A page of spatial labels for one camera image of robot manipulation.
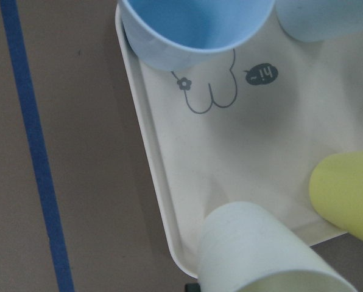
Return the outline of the white plastic cup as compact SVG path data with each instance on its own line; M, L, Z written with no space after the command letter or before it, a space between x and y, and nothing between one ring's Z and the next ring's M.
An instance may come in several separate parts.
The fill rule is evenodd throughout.
M247 202L207 216L197 277L202 291L355 291L273 215Z

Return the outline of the pale blue plastic cup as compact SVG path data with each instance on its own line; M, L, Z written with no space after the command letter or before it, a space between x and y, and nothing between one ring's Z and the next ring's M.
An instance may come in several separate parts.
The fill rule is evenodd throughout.
M363 31L363 1L277 1L275 8L282 29L302 42Z

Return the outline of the yellow plastic cup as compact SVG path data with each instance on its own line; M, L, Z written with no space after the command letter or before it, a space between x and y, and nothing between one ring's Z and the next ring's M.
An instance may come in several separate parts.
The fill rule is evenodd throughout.
M321 160L311 173L309 197L322 218L363 241L363 151Z

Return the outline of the white cartoon tray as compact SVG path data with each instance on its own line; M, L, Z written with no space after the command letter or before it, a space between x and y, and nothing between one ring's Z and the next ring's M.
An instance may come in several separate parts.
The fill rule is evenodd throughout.
M171 256L197 273L205 217L259 204L306 244L340 236L312 208L313 168L363 150L363 32L299 42L275 15L247 43L184 71L148 67L115 26Z

